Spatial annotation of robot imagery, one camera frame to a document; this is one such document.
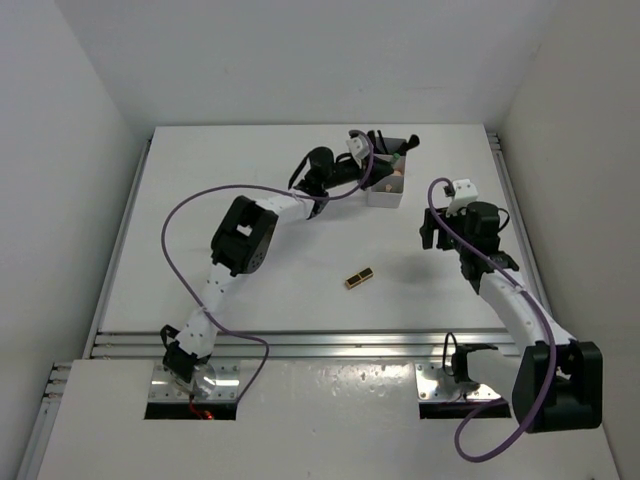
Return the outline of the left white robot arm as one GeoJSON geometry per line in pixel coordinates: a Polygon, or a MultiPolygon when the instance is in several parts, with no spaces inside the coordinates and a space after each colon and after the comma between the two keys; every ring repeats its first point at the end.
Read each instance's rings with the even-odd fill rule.
{"type": "Polygon", "coordinates": [[[381,152],[361,136],[349,139],[347,146],[348,151],[338,156],[328,147],[312,149],[294,170],[285,191],[264,199],[240,195],[233,200],[213,234],[212,266],[200,295],[183,276],[178,277],[197,309],[182,329],[166,325],[160,336],[163,365],[181,382],[194,381],[197,367],[211,357],[220,331],[269,347],[256,336],[228,330],[220,318],[225,302],[261,267],[277,227],[318,216],[333,199],[329,191],[335,187],[355,182],[364,190],[394,173],[398,153],[381,152]]]}

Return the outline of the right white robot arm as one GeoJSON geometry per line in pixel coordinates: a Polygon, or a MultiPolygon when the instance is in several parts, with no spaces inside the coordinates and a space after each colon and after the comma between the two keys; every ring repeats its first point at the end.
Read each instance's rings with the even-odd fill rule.
{"type": "Polygon", "coordinates": [[[514,340],[519,361],[494,345],[459,344],[451,358],[458,384],[484,383],[507,398],[524,424],[542,402],[529,433],[595,429],[602,422],[603,356],[591,341],[560,327],[530,296],[516,261],[500,247],[500,209],[473,201],[450,215],[426,209],[419,233],[423,249],[454,250],[461,273],[497,314],[514,340]]]}

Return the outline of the black gold lipstick case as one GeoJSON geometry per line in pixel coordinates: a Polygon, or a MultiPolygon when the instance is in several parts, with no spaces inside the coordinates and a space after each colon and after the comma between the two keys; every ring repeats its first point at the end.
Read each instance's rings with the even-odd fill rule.
{"type": "Polygon", "coordinates": [[[374,272],[371,268],[365,268],[360,272],[350,276],[345,280],[345,287],[348,290],[355,288],[358,285],[361,285],[363,282],[371,279],[374,276],[374,272]]]}

